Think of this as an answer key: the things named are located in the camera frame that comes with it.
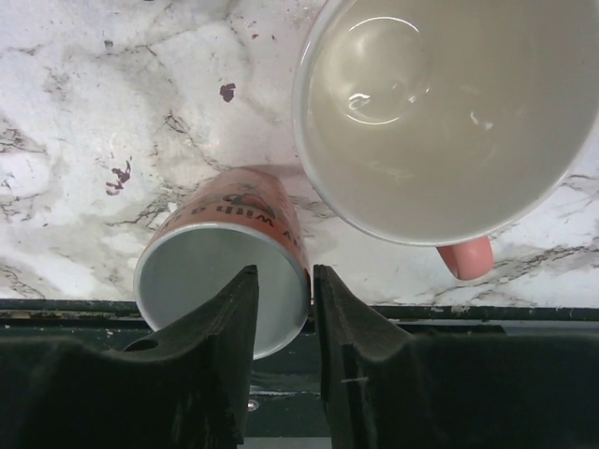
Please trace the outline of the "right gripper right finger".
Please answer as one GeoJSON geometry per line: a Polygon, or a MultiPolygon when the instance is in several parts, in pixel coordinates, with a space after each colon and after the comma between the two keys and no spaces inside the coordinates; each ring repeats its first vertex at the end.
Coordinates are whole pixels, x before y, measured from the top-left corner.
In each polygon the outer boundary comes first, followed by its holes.
{"type": "Polygon", "coordinates": [[[314,270],[321,398],[336,448],[594,448],[598,340],[414,335],[314,270]]]}

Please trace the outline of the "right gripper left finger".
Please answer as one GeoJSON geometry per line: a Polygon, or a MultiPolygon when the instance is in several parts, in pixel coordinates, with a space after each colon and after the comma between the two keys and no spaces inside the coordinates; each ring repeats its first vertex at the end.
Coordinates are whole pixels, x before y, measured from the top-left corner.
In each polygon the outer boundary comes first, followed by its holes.
{"type": "Polygon", "coordinates": [[[73,338],[1,342],[5,448],[234,448],[243,442],[258,271],[122,351],[73,338]]]}

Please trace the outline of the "printed salmon coffee mug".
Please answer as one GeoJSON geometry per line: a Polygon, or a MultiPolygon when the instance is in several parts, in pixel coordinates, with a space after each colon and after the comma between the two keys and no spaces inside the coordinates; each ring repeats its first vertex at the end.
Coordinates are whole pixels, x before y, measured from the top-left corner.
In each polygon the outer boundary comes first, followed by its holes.
{"type": "Polygon", "coordinates": [[[158,228],[137,262],[139,312],[160,330],[212,299],[255,265],[254,357],[283,349],[304,326],[311,281],[300,223],[282,182],[258,167],[223,172],[158,228]]]}

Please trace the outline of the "plain pink mug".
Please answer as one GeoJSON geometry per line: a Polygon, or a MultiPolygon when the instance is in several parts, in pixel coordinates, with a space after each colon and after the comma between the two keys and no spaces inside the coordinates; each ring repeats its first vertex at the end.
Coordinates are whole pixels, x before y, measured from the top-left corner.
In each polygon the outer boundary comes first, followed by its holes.
{"type": "Polygon", "coordinates": [[[594,1],[328,1],[292,95],[302,168],[354,228],[461,280],[535,208],[598,117],[594,1]]]}

